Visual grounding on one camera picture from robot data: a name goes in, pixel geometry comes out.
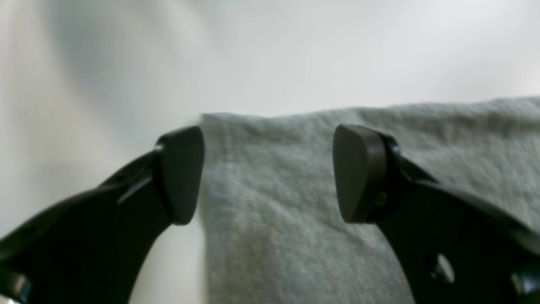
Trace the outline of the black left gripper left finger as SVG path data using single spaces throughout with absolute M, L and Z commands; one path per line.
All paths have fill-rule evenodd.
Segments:
M 200 127 L 166 133 L 96 188 L 6 235 L 1 302 L 127 304 L 156 239 L 193 218 L 204 156 Z

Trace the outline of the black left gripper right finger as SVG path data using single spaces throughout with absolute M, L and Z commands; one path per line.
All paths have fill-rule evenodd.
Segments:
M 336 127 L 332 163 L 343 221 L 382 231 L 417 304 L 538 304 L 539 234 L 523 222 L 367 127 Z

